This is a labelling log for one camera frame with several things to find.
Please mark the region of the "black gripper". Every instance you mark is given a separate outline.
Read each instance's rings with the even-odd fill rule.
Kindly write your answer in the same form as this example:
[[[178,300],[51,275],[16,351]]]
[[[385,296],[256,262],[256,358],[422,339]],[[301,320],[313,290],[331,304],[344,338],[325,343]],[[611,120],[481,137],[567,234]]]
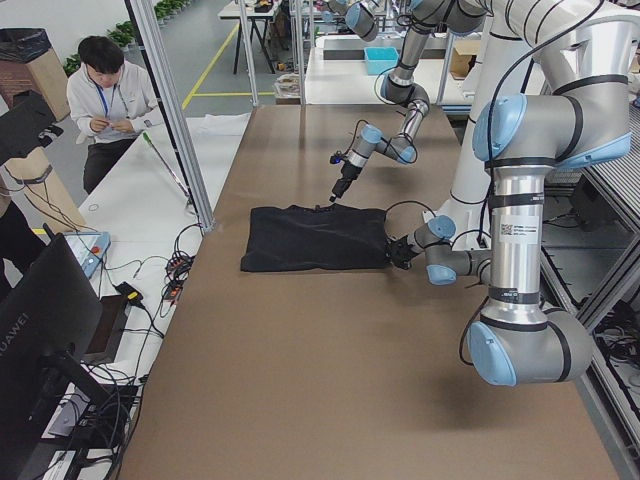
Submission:
[[[407,237],[390,239],[387,242],[387,257],[395,267],[408,270],[411,268],[411,262],[415,257],[415,252],[408,243]]]
[[[344,162],[340,170],[341,177],[334,184],[329,201],[335,203],[349,189],[350,183],[355,181],[361,173],[361,167],[350,162]]]

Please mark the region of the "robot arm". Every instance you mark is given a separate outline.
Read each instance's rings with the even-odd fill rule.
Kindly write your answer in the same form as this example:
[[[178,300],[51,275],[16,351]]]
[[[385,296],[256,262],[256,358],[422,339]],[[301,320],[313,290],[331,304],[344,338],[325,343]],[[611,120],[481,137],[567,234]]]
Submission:
[[[414,82],[413,72],[426,41],[440,25],[457,34],[471,33],[485,15],[486,10],[471,1],[412,1],[409,4],[409,12],[398,20],[408,27],[399,59],[384,75],[379,92],[382,99],[406,109],[403,124],[396,135],[385,138],[379,128],[368,123],[354,136],[346,152],[331,157],[332,164],[343,164],[341,178],[332,188],[332,202],[343,196],[374,152],[401,164],[416,161],[414,137],[429,112],[430,100],[425,89]]]
[[[636,11],[607,1],[466,1],[529,46],[546,95],[495,94],[472,148],[493,181],[488,298],[466,333],[471,361],[493,385],[563,382],[593,355],[584,326],[540,304],[544,180],[626,155],[627,73],[639,38]]]

